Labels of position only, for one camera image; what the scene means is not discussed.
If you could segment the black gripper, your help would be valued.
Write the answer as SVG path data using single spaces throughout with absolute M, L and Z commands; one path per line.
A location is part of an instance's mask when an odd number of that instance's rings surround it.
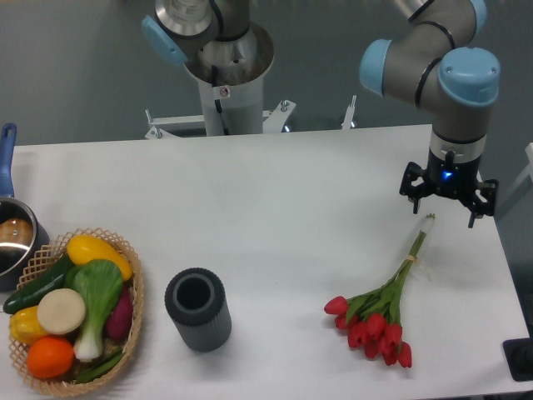
M 461 199 L 461 204 L 470 211 L 468 228 L 473 228 L 476 219 L 493 217 L 499 188 L 497 179 L 477 179 L 481 157 L 469 162 L 447 163 L 431 150 L 426 169 L 409 162 L 403 173 L 399 193 L 413 204 L 417 214 L 422 198 L 436 195 Z

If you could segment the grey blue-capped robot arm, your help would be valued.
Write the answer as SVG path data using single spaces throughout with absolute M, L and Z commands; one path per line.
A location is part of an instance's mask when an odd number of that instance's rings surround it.
M 471 47 L 487 19 L 483 1 L 404 1 L 411 32 L 399 42 L 378 39 L 363 53 L 361 85 L 430 113 L 426 166 L 409 162 L 399 193 L 417 210 L 431 195 L 459 201 L 470 223 L 493 216 L 499 183 L 478 178 L 501 65 Z

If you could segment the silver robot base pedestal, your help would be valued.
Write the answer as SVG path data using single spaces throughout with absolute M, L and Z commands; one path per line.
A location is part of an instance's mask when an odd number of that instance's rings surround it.
M 196 80 L 207 135 L 262 133 L 274 45 L 248 1 L 157 1 L 141 28 L 162 59 Z

